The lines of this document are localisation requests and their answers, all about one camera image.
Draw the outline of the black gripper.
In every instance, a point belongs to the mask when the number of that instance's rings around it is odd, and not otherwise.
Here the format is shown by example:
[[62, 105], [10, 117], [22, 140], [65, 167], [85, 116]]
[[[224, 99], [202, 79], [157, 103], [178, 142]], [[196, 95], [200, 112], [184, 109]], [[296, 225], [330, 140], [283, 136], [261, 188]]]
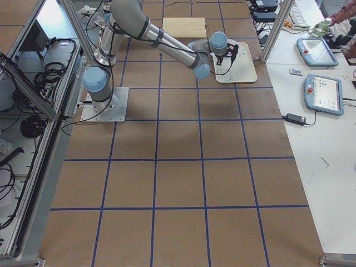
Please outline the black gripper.
[[216, 59], [217, 59], [216, 64], [218, 66], [221, 66], [224, 58], [230, 58], [231, 63], [233, 63], [238, 55], [238, 51], [239, 51], [238, 44], [234, 45], [234, 44], [228, 43], [224, 53], [222, 55], [216, 56]]

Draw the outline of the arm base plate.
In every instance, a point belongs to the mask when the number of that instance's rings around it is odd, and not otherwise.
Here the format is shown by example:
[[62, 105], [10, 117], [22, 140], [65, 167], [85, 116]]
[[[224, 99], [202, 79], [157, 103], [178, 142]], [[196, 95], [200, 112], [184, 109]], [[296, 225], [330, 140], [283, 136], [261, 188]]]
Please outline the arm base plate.
[[86, 101], [91, 103], [84, 104], [80, 120], [84, 123], [125, 122], [129, 90], [129, 87], [115, 87], [108, 107], [108, 101], [92, 102], [90, 94], [87, 93]]

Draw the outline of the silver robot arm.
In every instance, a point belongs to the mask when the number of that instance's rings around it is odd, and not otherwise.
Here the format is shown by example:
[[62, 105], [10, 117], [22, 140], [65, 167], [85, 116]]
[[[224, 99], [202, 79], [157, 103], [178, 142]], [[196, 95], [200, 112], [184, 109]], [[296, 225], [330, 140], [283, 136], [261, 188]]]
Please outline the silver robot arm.
[[147, 42], [151, 47], [168, 54], [193, 70], [198, 79], [207, 78], [210, 71], [209, 55], [217, 58], [221, 65], [225, 58], [234, 62], [238, 45], [229, 44], [225, 33], [214, 32], [211, 37], [185, 45], [154, 25], [142, 10], [142, 1], [112, 1], [110, 17], [104, 29], [99, 48], [93, 58], [97, 66], [84, 71], [82, 82], [91, 96], [95, 113], [99, 114], [114, 107], [117, 100], [114, 89], [109, 85], [111, 68], [116, 62], [116, 53], [125, 36]]

